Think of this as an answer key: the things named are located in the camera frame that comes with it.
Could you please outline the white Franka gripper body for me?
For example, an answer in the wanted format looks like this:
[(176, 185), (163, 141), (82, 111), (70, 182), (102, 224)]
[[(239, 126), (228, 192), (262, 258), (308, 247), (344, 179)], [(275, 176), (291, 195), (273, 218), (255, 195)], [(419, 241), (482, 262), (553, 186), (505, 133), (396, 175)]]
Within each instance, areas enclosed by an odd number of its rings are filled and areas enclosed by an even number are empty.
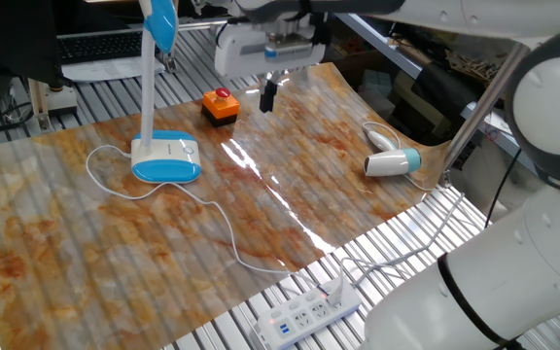
[(229, 24), (217, 34), (215, 68), (223, 77), (260, 75), (320, 62), (326, 44), (314, 44), (315, 28), (270, 33), (254, 24)]

